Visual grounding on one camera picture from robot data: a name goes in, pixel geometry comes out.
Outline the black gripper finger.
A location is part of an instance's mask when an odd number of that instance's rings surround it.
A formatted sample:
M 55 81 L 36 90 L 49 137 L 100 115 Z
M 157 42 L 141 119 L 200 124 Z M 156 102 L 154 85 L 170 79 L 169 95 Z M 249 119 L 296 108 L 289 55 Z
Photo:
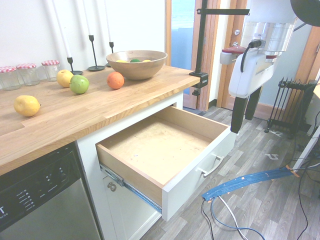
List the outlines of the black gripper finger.
M 236 97 L 234 100 L 230 130 L 235 134 L 239 132 L 242 126 L 247 102 L 247 98 Z
M 262 87 L 259 87 L 255 90 L 249 97 L 246 110 L 245 110 L 245 119 L 252 120 L 257 109 L 257 105 L 260 99 Z

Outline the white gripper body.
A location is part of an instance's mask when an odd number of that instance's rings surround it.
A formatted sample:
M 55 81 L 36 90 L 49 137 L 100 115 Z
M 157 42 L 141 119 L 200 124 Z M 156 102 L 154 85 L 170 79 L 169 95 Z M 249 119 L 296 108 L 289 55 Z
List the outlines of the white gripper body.
M 228 92 L 233 97 L 247 98 L 271 79 L 276 69 L 277 55 L 266 55 L 257 50 L 248 51 L 241 70 L 243 56 L 235 62 Z

